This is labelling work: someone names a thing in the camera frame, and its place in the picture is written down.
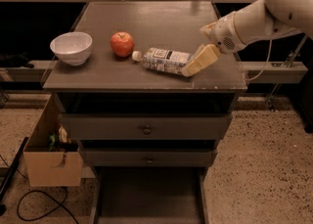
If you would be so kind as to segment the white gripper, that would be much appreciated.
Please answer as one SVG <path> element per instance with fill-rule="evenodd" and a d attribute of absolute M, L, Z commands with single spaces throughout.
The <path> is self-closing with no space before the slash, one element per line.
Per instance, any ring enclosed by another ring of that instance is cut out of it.
<path fill-rule="evenodd" d="M 220 18 L 217 22 L 212 22 L 200 28 L 200 32 L 209 38 L 212 44 L 201 45 L 192 59 L 182 67 L 181 73 L 185 77 L 193 76 L 214 64 L 218 60 L 220 52 L 231 54 L 246 47 L 246 44 L 236 32 L 234 18 L 235 12 L 232 12 Z"/>

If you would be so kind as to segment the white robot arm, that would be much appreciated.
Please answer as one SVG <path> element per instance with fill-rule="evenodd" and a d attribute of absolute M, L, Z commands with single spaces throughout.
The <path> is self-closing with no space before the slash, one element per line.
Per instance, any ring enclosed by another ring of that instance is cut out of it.
<path fill-rule="evenodd" d="M 313 38 L 313 0 L 255 1 L 202 27 L 209 44 L 199 47 L 182 67 L 182 74 L 192 76 L 214 64 L 220 55 L 241 51 L 251 43 L 300 32 Z"/>

